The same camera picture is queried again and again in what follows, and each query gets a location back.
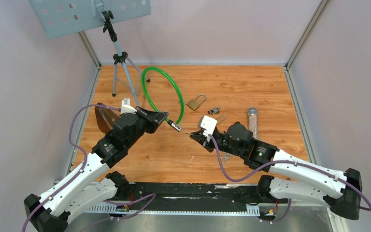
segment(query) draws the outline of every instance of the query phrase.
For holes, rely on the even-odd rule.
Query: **music stand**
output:
[[[117,35],[112,24],[151,14],[150,0],[29,0],[35,14],[50,38],[73,34],[89,29],[103,27],[108,31],[116,49],[114,59],[114,81],[112,95],[116,95],[117,65],[123,67],[129,85],[137,103],[142,70],[123,52],[117,42]],[[126,60],[139,72],[137,91],[127,69]]]

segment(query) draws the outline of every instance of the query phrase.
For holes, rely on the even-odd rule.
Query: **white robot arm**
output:
[[[259,168],[298,180],[288,181],[263,175],[257,187],[259,192],[277,199],[318,203],[329,207],[341,217],[353,220],[359,218],[359,193],[362,191],[359,171],[351,168],[345,172],[337,171],[309,163],[253,138],[252,132],[239,122],[231,125],[225,133],[218,131],[216,123],[215,119],[203,116],[199,122],[200,131],[191,133],[190,138],[209,152],[218,148],[242,158],[251,169]]]
[[[167,112],[133,108],[128,99],[123,100],[121,114],[112,130],[98,141],[87,159],[48,191],[25,198],[26,214],[35,229],[62,232],[97,203],[126,194],[128,181],[119,172],[109,173],[98,184],[88,186],[123,159],[144,133],[156,132],[167,116]]]

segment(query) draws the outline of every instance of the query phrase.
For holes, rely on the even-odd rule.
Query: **perforated metal sheet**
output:
[[[119,212],[113,204],[101,202],[86,211],[86,213],[107,213],[107,214],[134,214],[137,210]],[[220,211],[166,211],[166,210],[144,210],[140,214],[152,215],[205,215],[205,216],[259,216],[259,207],[247,205],[245,212],[220,212]]]
[[[46,36],[55,38],[84,30],[103,27],[94,17],[92,0],[29,0],[41,22]],[[103,0],[105,9],[111,10],[112,23],[149,15],[150,0]]]
[[[279,205],[278,214],[285,210],[286,205]],[[83,213],[65,232],[83,230],[105,218],[108,215]],[[284,220],[272,225],[254,217],[138,215],[130,220],[108,220],[84,232],[332,232],[332,227],[326,207],[293,206]]]

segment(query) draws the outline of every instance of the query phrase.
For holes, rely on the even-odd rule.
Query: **white panel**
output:
[[[0,0],[0,232],[20,231],[24,198],[65,174],[95,72],[77,35],[48,40],[28,1]]]
[[[292,72],[320,165],[361,171],[371,200],[371,1],[331,1]],[[347,223],[371,231],[371,212]]]
[[[285,63],[319,0],[152,0],[151,15],[114,24],[139,63]],[[112,63],[102,28],[87,31],[101,63]]]

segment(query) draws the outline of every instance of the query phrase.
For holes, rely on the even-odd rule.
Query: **tripod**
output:
[[[140,79],[142,77],[142,70],[139,68],[139,66],[137,66],[129,57],[128,57],[128,54],[127,52],[123,52],[120,48],[120,45],[119,43],[117,42],[117,34],[115,33],[114,29],[113,29],[113,26],[110,22],[110,19],[113,19],[113,14],[111,11],[104,11],[102,12],[103,16],[104,16],[104,27],[103,27],[103,33],[105,33],[106,31],[109,32],[109,35],[110,35],[110,39],[112,40],[113,44],[114,44],[114,48],[116,49],[116,54],[113,55],[113,59],[114,59],[114,76],[113,76],[113,92],[112,92],[112,96],[116,96],[116,84],[117,84],[117,81],[121,82],[122,84],[124,84],[124,86],[126,86],[127,88],[129,88],[131,90],[131,93],[136,101],[136,104],[138,106],[140,106],[140,102],[139,102],[139,99],[137,98],[137,95],[139,93],[139,87],[140,87]],[[130,77],[130,73],[128,72],[128,69],[127,69],[127,65],[126,65],[126,60],[132,64],[134,66],[134,68],[139,72],[139,77],[138,77],[138,81],[137,81],[137,90],[134,89],[134,85],[133,85],[133,82],[131,80],[131,77]],[[123,67],[123,70],[124,70],[124,73],[126,75],[126,78],[127,78],[127,81],[128,81],[128,84],[129,85],[126,85],[126,83],[122,82],[120,79],[117,78],[117,66],[118,64],[121,63],[122,67]],[[146,81],[147,82],[150,82],[150,79],[148,77],[146,77]]]

